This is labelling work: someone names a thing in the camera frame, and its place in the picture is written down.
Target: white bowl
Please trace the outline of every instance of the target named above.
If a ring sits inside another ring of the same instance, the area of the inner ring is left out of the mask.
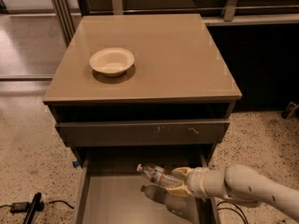
[[[90,59],[93,70],[108,77],[120,76],[134,64],[135,58],[127,49],[110,48],[97,51]]]

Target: floor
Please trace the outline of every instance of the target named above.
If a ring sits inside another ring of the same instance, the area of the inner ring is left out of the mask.
[[[0,75],[54,74],[65,45],[55,17],[0,16]],[[72,223],[81,169],[54,130],[43,96],[49,82],[0,83],[0,205],[31,202],[42,193],[45,209],[33,223]],[[299,189],[299,119],[280,112],[234,113],[231,125],[209,164],[224,169],[246,164],[261,174]],[[242,208],[250,224],[296,223],[273,207]],[[221,210],[221,223],[242,223],[234,212]],[[0,208],[0,223],[22,223],[25,214]]]

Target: drawer front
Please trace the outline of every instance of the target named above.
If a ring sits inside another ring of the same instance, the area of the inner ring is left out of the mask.
[[[139,163],[152,162],[168,171],[179,166],[202,166],[193,146],[112,147],[89,149],[82,169],[75,224],[201,224],[219,223],[210,201],[169,195],[143,178]]]
[[[228,119],[62,122],[56,129],[68,147],[217,144]]]

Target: cable connector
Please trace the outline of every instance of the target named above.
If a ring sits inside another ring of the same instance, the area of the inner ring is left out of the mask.
[[[13,203],[10,208],[10,213],[26,213],[30,207],[30,203]]]

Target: speckled floor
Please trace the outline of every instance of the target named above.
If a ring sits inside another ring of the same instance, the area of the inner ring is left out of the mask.
[[[52,45],[51,50],[61,54],[63,48]],[[48,86],[49,82],[0,83],[0,205],[31,202],[40,191],[45,210],[36,214],[33,223],[70,224],[73,210],[62,203],[48,202],[65,200],[74,205],[81,170],[73,167],[75,157],[61,142],[52,116],[42,103]],[[299,189],[299,119],[282,119],[280,112],[256,112],[234,113],[231,121],[209,167],[223,169],[242,163],[280,184]],[[288,224],[296,223],[269,205],[242,209],[250,224],[276,224],[283,219]],[[222,224],[242,223],[233,212],[222,210],[220,214]],[[1,224],[22,223],[24,217],[10,214],[7,207],[0,208]]]

